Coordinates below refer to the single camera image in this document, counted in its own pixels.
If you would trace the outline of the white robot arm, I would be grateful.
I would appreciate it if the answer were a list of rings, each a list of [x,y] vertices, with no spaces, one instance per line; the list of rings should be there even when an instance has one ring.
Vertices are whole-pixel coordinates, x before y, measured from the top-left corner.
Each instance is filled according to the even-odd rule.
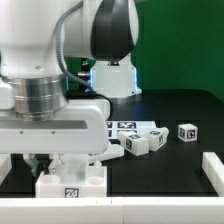
[[[66,58],[118,63],[136,46],[135,0],[0,0],[0,154],[101,154],[110,101],[90,82],[76,99]]]

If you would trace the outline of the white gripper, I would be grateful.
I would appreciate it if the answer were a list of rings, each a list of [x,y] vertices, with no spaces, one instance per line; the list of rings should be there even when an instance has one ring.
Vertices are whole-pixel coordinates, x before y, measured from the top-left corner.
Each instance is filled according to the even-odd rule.
[[[63,174],[61,154],[101,154],[107,149],[109,116],[110,104],[104,99],[71,100],[49,121],[24,121],[13,112],[4,114],[0,154],[24,154],[33,177],[40,164],[35,154],[51,154],[49,172]]]

